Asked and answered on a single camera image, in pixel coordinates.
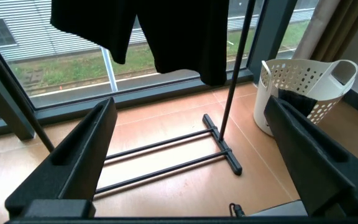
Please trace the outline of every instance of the plastic basket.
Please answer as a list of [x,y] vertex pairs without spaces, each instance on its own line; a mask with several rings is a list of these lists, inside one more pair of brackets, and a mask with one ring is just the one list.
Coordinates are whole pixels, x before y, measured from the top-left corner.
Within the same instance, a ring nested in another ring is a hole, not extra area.
[[278,96],[278,89],[283,89],[316,99],[317,103],[307,117],[318,124],[351,89],[357,74],[358,66],[350,60],[329,63],[303,59],[262,61],[254,108],[255,122],[261,130],[272,135],[264,109],[270,95]]

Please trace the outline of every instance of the grass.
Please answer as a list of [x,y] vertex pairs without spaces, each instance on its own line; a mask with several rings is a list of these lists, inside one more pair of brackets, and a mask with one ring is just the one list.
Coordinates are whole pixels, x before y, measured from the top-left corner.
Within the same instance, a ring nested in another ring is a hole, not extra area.
[[[284,35],[280,50],[295,48],[302,38],[309,21],[290,24]],[[230,32],[227,35],[227,59],[234,59],[238,50],[240,32]],[[255,29],[250,29],[244,53],[248,54]],[[126,64],[119,65],[112,62],[114,73],[136,72],[154,68],[154,58],[149,46],[137,45],[128,48]],[[23,81],[26,73],[42,69],[44,76],[38,86],[57,85],[66,82],[80,81],[88,78],[105,77],[106,67],[100,52],[71,57],[57,57],[27,63],[11,63],[12,70],[19,81]]]

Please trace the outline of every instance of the tile floor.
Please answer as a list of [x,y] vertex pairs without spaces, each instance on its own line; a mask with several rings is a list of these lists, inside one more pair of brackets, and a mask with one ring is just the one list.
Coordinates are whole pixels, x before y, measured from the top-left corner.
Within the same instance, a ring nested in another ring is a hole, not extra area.
[[[243,167],[238,177],[224,159],[180,170],[95,198],[96,216],[213,216],[229,215],[228,205],[255,213],[299,198],[273,138],[254,123],[256,87],[238,85],[225,140]],[[207,91],[121,110],[108,154],[204,129],[208,113],[220,127],[227,88]],[[45,130],[57,145],[79,120]],[[320,126],[358,157],[358,111],[339,103]],[[98,187],[117,183],[219,151],[211,137],[182,141],[109,162]],[[48,152],[38,138],[20,142],[0,136],[0,223],[8,219],[6,197],[37,167]]]

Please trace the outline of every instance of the beige curtain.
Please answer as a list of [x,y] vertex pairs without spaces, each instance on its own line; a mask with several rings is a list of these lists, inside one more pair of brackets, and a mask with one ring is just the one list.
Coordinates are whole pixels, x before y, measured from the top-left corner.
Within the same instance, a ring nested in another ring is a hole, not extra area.
[[320,0],[293,58],[332,62],[358,30],[358,0]]

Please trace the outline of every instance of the clothes rack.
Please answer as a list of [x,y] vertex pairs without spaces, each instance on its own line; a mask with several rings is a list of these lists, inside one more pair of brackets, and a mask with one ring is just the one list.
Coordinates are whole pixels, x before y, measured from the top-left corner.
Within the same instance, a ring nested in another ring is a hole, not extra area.
[[199,136],[201,134],[206,134],[206,133],[211,133],[211,135],[214,138],[216,144],[219,146],[220,152],[214,153],[212,155],[204,156],[204,157],[201,157],[199,159],[195,159],[195,160],[192,160],[192,161],[189,161],[189,162],[185,162],[185,163],[182,163],[182,164],[179,164],[179,165],[176,165],[176,166],[172,166],[172,167],[169,167],[169,168],[166,168],[166,169],[162,169],[162,170],[159,170],[159,171],[156,171],[156,172],[145,174],[145,175],[142,175],[140,177],[125,180],[125,181],[117,183],[117,184],[112,184],[112,185],[109,185],[107,187],[102,187],[102,188],[96,190],[95,195],[103,193],[103,192],[107,192],[109,190],[116,189],[118,187],[123,187],[123,186],[129,185],[129,184],[133,184],[133,183],[145,180],[145,179],[153,178],[153,177],[156,177],[158,175],[166,174],[168,172],[172,172],[172,171],[175,171],[175,170],[178,170],[178,169],[182,169],[184,167],[192,166],[194,164],[204,162],[204,161],[207,161],[207,160],[210,160],[210,159],[214,159],[214,158],[219,157],[219,156],[224,156],[226,158],[226,160],[228,161],[233,173],[235,173],[236,175],[241,175],[242,167],[241,167],[240,163],[238,162],[238,160],[236,159],[236,157],[234,156],[232,150],[226,144],[226,142],[224,140],[224,132],[226,130],[227,120],[229,119],[230,108],[231,108],[231,104],[232,104],[232,100],[233,100],[233,96],[234,96],[234,90],[236,89],[236,83],[237,83],[237,79],[238,79],[238,76],[239,76],[239,70],[240,70],[240,66],[241,66],[242,56],[243,56],[243,53],[244,53],[244,48],[246,46],[246,40],[247,40],[247,36],[248,36],[248,30],[249,30],[249,27],[250,27],[250,22],[251,22],[252,12],[254,10],[254,6],[255,6],[255,0],[249,0],[248,5],[247,5],[247,10],[246,10],[246,15],[245,15],[245,18],[244,18],[244,23],[243,23],[242,30],[241,30],[239,48],[238,48],[237,55],[236,55],[236,62],[234,64],[234,70],[233,70],[233,76],[232,76],[232,80],[231,80],[231,84],[230,84],[230,89],[229,89],[229,93],[227,95],[226,107],[224,109],[221,131],[220,132],[218,131],[218,128],[212,122],[212,119],[208,116],[208,114],[204,114],[203,122],[204,122],[205,126],[207,127],[207,129],[205,129],[205,130],[197,131],[195,133],[186,134],[184,136],[180,136],[180,137],[177,137],[177,138],[157,142],[157,143],[154,143],[154,144],[150,144],[148,146],[142,146],[142,147],[139,147],[139,148],[136,148],[136,149],[132,149],[132,150],[120,152],[120,153],[117,153],[117,154],[113,154],[113,155],[107,156],[106,161],[111,160],[111,159],[115,159],[115,158],[118,158],[118,157],[121,157],[121,156],[126,156],[126,155],[129,155],[129,154],[133,154],[133,153],[136,153],[136,152],[148,150],[148,149],[151,149],[151,148],[154,148],[154,147],[163,146],[163,145],[170,144],[170,143],[173,143],[173,142],[177,142],[177,141],[181,141],[181,140],[184,140],[184,139],[192,138],[192,137]]

